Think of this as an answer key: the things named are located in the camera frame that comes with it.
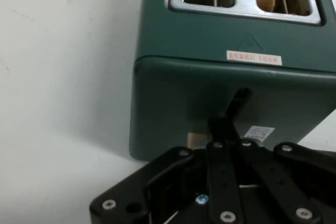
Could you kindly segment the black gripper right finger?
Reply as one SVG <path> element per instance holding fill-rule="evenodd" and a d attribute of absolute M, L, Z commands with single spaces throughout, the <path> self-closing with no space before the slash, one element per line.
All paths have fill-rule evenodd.
<path fill-rule="evenodd" d="M 335 157 L 294 143 L 267 150 L 230 126 L 231 223 L 335 223 Z"/>

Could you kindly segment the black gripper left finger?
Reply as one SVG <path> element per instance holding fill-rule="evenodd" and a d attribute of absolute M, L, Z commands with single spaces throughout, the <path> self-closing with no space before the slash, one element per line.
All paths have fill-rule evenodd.
<path fill-rule="evenodd" d="M 232 121 L 211 118 L 205 148 L 174 147 L 94 199 L 92 223 L 245 223 Z"/>

